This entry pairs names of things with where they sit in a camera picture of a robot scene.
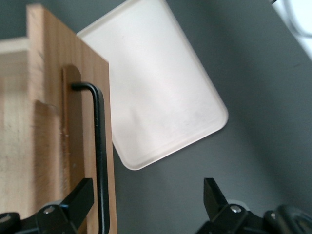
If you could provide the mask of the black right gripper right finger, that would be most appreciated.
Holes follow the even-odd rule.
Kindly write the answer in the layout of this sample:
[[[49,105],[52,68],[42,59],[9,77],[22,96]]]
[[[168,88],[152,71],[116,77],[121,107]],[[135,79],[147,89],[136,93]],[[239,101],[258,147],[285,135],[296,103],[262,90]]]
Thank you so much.
[[[213,178],[204,179],[203,201],[209,221],[198,234],[244,234],[248,212],[238,204],[230,204]]]

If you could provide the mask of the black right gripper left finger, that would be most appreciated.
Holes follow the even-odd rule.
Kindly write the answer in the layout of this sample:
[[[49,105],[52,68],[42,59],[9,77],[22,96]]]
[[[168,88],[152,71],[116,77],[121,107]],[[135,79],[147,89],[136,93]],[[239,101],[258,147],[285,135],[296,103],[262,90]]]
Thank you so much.
[[[84,178],[60,204],[50,204],[38,211],[39,233],[77,234],[93,203],[93,180]]]

